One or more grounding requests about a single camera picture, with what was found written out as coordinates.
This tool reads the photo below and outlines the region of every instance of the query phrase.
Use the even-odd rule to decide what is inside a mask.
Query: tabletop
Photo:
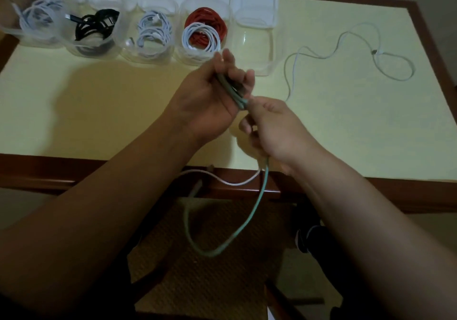
[[[293,63],[289,54],[302,45],[328,54],[351,26],[376,24],[383,50],[414,62],[416,73],[409,81],[382,76],[367,46],[348,37],[331,59],[299,58],[288,104],[320,143],[404,211],[455,210],[457,92],[417,5],[403,0],[280,0],[279,6],[285,56],[271,75],[256,78],[254,94],[285,99],[285,76],[291,80]],[[357,33],[377,46],[374,30],[360,26]],[[177,62],[144,66],[121,57],[97,61],[65,49],[16,45],[9,36],[0,45],[0,186],[5,187],[62,191],[73,186],[155,120],[192,69]],[[382,65],[394,75],[408,75],[404,64]],[[237,130],[242,117],[189,166],[214,164],[228,181],[253,174],[259,162]],[[186,194],[196,177],[177,180],[169,193]],[[202,195],[255,196],[260,181],[229,188],[208,180]],[[300,194],[296,183],[272,173],[267,197],[293,200]]]

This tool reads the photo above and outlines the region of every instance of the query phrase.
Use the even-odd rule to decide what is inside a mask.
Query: transparent plastic box
[[[179,24],[179,7],[174,0],[136,0],[138,4],[130,13],[130,25],[127,35],[118,45],[122,48],[121,55],[129,61],[164,65],[170,62],[175,42],[175,32]],[[170,40],[166,45],[158,40],[144,40],[144,45],[139,46],[140,36],[138,24],[146,12],[155,11],[163,13],[170,25]],[[157,17],[154,26],[162,27],[163,23]]]
[[[232,27],[230,50],[236,58],[237,67],[253,69],[256,76],[267,76],[284,57],[286,32],[279,14],[276,15],[274,27],[251,17],[261,12],[258,7],[255,10],[242,9],[237,12]],[[243,20],[243,25],[236,20]]]
[[[55,22],[75,5],[75,0],[3,0],[0,29],[20,39],[21,45],[59,48]]]
[[[221,51],[224,48],[229,48],[231,46],[232,39],[232,11],[230,6],[220,0],[186,0],[181,4],[180,15],[179,15],[179,24],[176,30],[175,35],[175,56],[176,58],[188,65],[200,65],[201,63],[211,59],[214,55],[212,52],[206,52],[204,50],[192,50],[187,49],[183,46],[182,43],[182,34],[184,31],[184,25],[186,23],[187,17],[196,9],[200,7],[208,7],[213,9],[219,14],[219,16],[224,20],[227,26],[227,34],[221,42]]]
[[[119,12],[117,22],[109,37],[103,39],[100,34],[92,34],[82,40],[75,40],[77,23],[64,16],[56,22],[57,37],[73,55],[98,59],[113,59],[121,48],[118,44],[125,39],[130,24],[130,14],[125,11],[124,0],[84,0],[69,14],[82,18],[94,15],[102,9],[114,9]]]

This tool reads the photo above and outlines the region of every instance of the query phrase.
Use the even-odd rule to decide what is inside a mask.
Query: forearm
[[[0,292],[33,310],[71,306],[129,240],[197,145],[159,118],[104,166],[0,235]]]
[[[457,262],[448,249],[317,144],[293,168],[297,181],[311,190],[324,223],[395,316],[456,315]]]

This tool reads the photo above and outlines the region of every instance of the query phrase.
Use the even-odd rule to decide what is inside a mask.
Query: person's left hand
[[[254,71],[245,72],[235,67],[235,57],[225,49],[186,76],[164,111],[164,115],[177,119],[191,132],[198,147],[221,135],[239,112],[236,103],[215,78],[216,73],[243,83],[245,97],[249,97],[254,88]]]

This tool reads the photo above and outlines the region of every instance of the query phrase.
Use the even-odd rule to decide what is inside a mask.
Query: coiled red cable
[[[201,22],[204,23],[205,25],[211,26],[216,30],[216,32],[219,35],[219,38],[222,42],[222,40],[225,38],[227,35],[227,26],[222,20],[222,18],[217,14],[214,10],[208,7],[201,7],[193,11],[186,19],[186,23],[184,24],[184,27],[186,28],[193,22]],[[203,34],[201,32],[194,32],[190,39],[189,43],[192,45],[199,45],[202,46],[203,48],[207,47],[209,44],[209,39],[206,34]]]

